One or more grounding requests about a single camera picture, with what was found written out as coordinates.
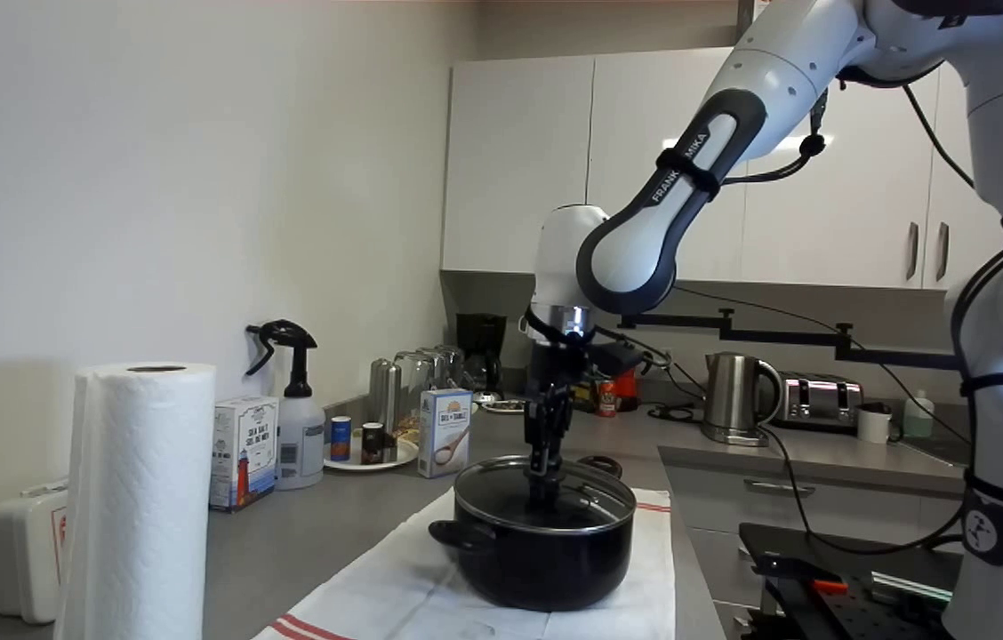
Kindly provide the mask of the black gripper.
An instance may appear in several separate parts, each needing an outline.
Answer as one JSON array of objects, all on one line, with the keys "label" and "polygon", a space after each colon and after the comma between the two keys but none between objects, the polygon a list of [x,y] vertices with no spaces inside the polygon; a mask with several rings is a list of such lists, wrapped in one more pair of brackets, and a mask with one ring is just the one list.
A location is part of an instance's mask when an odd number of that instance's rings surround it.
[{"label": "black gripper", "polygon": [[533,350],[526,370],[526,419],[522,438],[532,446],[526,486],[532,510],[549,510],[563,490],[563,457],[560,446],[572,419],[572,387],[583,380],[589,356],[579,342]]}]

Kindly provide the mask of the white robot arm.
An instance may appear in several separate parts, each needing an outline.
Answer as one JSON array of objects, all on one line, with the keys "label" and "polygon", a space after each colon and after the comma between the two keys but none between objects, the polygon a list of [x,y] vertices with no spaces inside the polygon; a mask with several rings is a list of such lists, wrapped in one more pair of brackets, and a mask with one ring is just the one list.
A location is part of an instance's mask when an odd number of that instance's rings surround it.
[{"label": "white robot arm", "polygon": [[[656,311],[676,286],[676,250],[699,214],[757,179],[834,84],[898,88],[941,69],[960,77],[973,189],[1003,227],[1003,0],[768,0],[624,210],[563,207],[549,216],[526,333],[549,342],[570,306]],[[973,466],[945,634],[1003,640],[1003,250],[955,298],[951,337]]]}]

